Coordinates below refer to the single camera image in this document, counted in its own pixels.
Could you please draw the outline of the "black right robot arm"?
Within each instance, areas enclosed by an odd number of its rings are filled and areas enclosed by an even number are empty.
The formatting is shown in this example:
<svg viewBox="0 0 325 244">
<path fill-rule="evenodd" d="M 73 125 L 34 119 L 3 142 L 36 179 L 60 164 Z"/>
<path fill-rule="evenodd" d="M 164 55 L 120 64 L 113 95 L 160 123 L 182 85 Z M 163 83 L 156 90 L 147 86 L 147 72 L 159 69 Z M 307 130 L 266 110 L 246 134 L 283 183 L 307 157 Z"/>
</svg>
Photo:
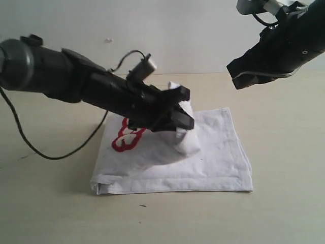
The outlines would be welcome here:
<svg viewBox="0 0 325 244">
<path fill-rule="evenodd" d="M 237 1 L 236 8 L 265 27 L 226 67 L 236 89 L 288 78 L 324 53 L 324 1 Z"/>
</svg>

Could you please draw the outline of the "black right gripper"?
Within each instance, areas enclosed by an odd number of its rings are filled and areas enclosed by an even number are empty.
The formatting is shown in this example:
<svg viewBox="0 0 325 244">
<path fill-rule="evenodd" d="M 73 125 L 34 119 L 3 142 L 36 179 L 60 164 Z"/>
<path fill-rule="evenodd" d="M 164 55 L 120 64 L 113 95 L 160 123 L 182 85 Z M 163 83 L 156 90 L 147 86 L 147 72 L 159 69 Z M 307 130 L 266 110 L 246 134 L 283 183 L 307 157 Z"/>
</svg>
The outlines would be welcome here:
<svg viewBox="0 0 325 244">
<path fill-rule="evenodd" d="M 275 81 L 305 64 L 305 28 L 266 27 L 259 42 L 227 66 L 236 89 Z"/>
</svg>

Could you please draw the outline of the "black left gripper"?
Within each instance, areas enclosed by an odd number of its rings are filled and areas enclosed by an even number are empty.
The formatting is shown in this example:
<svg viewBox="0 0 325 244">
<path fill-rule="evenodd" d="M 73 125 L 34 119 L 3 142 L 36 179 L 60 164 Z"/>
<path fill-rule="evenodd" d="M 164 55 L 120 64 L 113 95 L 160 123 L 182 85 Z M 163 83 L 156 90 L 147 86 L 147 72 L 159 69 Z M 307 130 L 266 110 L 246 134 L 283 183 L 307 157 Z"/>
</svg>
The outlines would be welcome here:
<svg viewBox="0 0 325 244">
<path fill-rule="evenodd" d="M 175 102 L 190 100 L 188 88 L 160 90 L 143 81 L 123 79 L 112 73 L 106 77 L 106 110 L 128 118 L 129 127 L 152 132 L 194 128 L 194 118 L 175 106 Z"/>
</svg>

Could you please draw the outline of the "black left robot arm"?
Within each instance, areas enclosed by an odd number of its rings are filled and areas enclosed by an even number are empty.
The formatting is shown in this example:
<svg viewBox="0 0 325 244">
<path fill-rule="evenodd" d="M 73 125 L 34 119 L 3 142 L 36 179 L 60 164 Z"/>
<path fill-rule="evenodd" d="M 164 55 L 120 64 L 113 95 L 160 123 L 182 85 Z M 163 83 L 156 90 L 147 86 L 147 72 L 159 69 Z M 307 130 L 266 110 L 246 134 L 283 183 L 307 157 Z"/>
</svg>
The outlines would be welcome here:
<svg viewBox="0 0 325 244">
<path fill-rule="evenodd" d="M 193 116 L 180 106 L 189 100 L 189 89 L 160 90 L 145 84 L 155 69 L 151 56 L 144 55 L 121 78 L 75 51 L 45 48 L 35 35 L 1 42 L 1 87 L 6 90 L 42 93 L 67 103 L 85 102 L 127 118 L 132 130 L 193 129 Z"/>
</svg>

